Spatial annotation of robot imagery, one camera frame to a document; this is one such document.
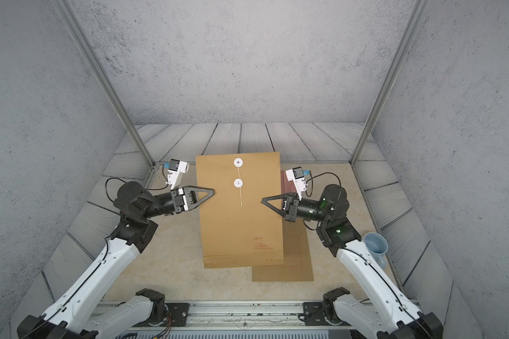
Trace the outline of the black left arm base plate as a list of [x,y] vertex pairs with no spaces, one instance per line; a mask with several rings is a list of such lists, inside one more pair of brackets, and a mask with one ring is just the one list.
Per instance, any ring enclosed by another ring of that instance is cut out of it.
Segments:
[[162,311],[153,311],[151,316],[136,325],[134,328],[141,327],[166,327],[173,328],[185,327],[189,315],[190,303],[187,302],[167,302]]

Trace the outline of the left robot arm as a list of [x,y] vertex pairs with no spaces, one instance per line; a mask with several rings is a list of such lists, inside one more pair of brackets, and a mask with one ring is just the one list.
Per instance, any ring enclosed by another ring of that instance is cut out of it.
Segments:
[[147,320],[160,325],[170,319],[165,295],[142,289],[118,308],[92,319],[111,285],[152,240],[158,226],[151,219],[195,210],[214,195],[212,189],[184,186],[154,196],[138,182],[125,182],[114,205],[120,222],[80,278],[40,316],[27,316],[18,326],[20,338],[115,338]]

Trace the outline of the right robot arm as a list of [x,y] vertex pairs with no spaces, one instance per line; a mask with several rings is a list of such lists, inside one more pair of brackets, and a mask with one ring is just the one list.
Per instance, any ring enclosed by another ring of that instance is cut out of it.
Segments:
[[373,305],[367,308],[345,288],[331,290],[322,301],[328,324],[347,323],[365,338],[443,337],[438,317],[425,314],[402,293],[350,223],[346,189],[340,184],[327,185],[318,200],[304,199],[296,190],[264,197],[261,202],[286,221],[317,222],[315,231],[322,245],[353,274]]

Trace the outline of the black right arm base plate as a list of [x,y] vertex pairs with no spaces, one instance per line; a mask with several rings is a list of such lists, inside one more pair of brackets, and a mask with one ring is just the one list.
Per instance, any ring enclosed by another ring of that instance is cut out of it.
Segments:
[[298,320],[306,326],[350,326],[349,323],[332,318],[323,302],[304,302]]

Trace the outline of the brown kraft file bag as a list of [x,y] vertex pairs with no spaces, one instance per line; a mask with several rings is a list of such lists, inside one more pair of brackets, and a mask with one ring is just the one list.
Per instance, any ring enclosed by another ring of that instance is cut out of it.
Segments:
[[281,193],[278,152],[201,155],[197,184],[214,195],[199,207],[205,268],[284,261],[283,219],[262,200]]

